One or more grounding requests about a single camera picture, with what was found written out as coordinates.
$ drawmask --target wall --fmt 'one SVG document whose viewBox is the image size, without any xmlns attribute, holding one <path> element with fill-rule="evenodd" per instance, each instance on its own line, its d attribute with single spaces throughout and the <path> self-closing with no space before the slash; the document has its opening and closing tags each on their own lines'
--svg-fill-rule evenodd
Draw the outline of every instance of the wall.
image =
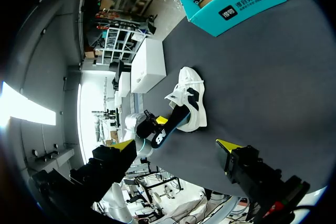
<svg viewBox="0 0 336 224">
<path fill-rule="evenodd" d="M 81 99 L 80 99 L 80 126 L 85 158 L 92 157 L 92 150 L 101 143 L 96 141 L 95 117 L 92 111 L 104 111 L 104 80 L 107 77 L 107 97 L 114 97 L 112 80 L 114 72 L 110 71 L 83 71 L 81 79 Z M 114 100 L 107 102 L 107 109 L 114 110 Z M 115 128 L 110 127 L 109 121 L 105 124 L 105 137 L 110 138 L 110 131 Z"/>
</svg>

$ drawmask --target gray table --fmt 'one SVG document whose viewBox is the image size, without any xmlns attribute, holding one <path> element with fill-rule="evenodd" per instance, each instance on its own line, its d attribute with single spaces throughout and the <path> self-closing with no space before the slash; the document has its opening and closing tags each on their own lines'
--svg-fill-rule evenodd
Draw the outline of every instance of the gray table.
<svg viewBox="0 0 336 224">
<path fill-rule="evenodd" d="M 144 95 L 144 108 L 168 116 L 164 97 L 183 66 L 205 81 L 208 127 L 175 131 L 150 160 L 208 189 L 244 195 L 216 159 L 221 138 L 260 150 L 264 161 L 322 188 L 335 162 L 336 44 L 314 0 L 288 0 L 217 38 L 186 19 L 163 42 L 167 77 Z"/>
</svg>

